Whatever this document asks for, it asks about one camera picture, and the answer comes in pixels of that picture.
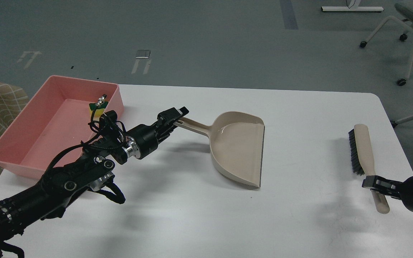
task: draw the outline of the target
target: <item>gray floor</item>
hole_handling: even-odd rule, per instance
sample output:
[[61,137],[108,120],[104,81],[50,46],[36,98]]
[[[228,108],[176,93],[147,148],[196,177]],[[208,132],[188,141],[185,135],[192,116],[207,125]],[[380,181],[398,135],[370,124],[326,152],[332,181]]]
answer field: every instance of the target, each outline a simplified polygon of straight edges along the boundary
[[[382,13],[323,13],[344,0],[0,1],[0,81],[31,97],[50,75],[143,85],[371,92],[390,119],[413,114],[410,44]],[[138,49],[151,50],[144,74]],[[18,62],[24,51],[40,51]],[[413,168],[413,121],[396,129]]]

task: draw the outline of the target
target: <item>dustpan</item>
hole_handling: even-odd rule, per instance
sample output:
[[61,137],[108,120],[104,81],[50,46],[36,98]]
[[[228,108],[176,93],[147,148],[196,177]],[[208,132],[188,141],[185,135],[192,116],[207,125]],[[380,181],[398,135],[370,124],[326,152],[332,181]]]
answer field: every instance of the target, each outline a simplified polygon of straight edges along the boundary
[[188,118],[175,124],[210,139],[213,165],[231,180],[261,187],[264,122],[257,116],[230,111],[207,126]]

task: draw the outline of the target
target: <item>pink plastic tray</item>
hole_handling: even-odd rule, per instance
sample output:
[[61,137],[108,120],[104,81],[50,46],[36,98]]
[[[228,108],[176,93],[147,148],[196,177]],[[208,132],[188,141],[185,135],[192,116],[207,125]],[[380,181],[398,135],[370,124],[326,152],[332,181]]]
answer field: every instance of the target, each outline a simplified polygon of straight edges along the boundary
[[[0,137],[0,167],[17,175],[39,179],[51,160],[62,150],[90,139],[94,133],[89,103],[103,94],[105,111],[123,112],[119,86],[53,75],[47,79],[13,123]],[[73,150],[59,163],[75,161],[82,153]]]

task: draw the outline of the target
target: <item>screw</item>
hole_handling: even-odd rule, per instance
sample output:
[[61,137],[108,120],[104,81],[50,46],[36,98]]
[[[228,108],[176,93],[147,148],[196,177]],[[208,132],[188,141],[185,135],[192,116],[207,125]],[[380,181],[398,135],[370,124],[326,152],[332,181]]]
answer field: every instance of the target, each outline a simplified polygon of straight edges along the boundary
[[95,164],[101,163],[103,160],[105,160],[105,158],[102,157],[102,156],[96,156],[96,157],[94,158]]
[[113,168],[114,167],[114,163],[110,160],[106,160],[103,165],[105,166],[105,168]]
[[73,181],[67,181],[64,185],[64,188],[68,191],[72,191],[76,189],[77,185]]

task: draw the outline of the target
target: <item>hand brush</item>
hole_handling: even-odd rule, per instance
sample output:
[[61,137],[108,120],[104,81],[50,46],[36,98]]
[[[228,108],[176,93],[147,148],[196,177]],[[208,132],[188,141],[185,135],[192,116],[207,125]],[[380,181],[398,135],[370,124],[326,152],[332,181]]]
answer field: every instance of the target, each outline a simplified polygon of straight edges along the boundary
[[[375,175],[374,155],[372,153],[369,130],[364,124],[356,124],[349,133],[351,165],[357,175]],[[390,212],[390,206],[383,194],[371,190],[375,208],[382,214]]]

